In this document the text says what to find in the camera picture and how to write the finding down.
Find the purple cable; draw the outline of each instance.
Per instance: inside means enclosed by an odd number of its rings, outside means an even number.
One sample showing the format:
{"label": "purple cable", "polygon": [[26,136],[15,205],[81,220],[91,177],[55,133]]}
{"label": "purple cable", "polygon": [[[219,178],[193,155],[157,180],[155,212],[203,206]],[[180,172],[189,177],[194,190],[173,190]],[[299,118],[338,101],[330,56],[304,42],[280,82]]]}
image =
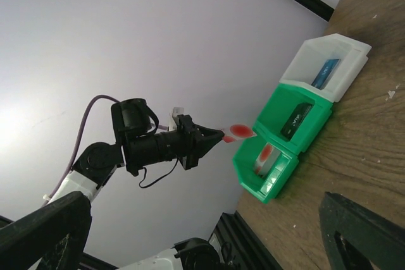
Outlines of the purple cable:
{"label": "purple cable", "polygon": [[[53,195],[55,195],[56,191],[58,191],[59,187],[61,186],[61,184],[62,184],[63,180],[65,179],[65,177],[69,174],[70,170],[72,170],[73,163],[74,163],[74,161],[76,159],[76,156],[77,156],[80,141],[82,140],[82,136],[83,136],[83,132],[84,132],[84,126],[86,124],[87,117],[89,117],[89,113],[90,113],[90,110],[91,110],[92,106],[99,99],[108,99],[108,100],[113,101],[113,102],[120,102],[119,100],[117,100],[117,99],[115,99],[115,98],[113,98],[111,96],[108,96],[108,95],[97,95],[97,96],[95,96],[95,98],[93,98],[89,102],[89,104],[87,105],[86,110],[84,111],[82,121],[80,122],[80,127],[78,129],[75,146],[73,148],[72,156],[70,157],[68,166],[66,167],[65,172],[63,172],[62,177],[59,180],[58,184],[56,185],[56,187],[53,189],[53,191],[49,195],[50,199],[53,197]],[[164,130],[164,131],[168,130],[167,126],[158,125],[158,128],[161,129],[161,130]]]}

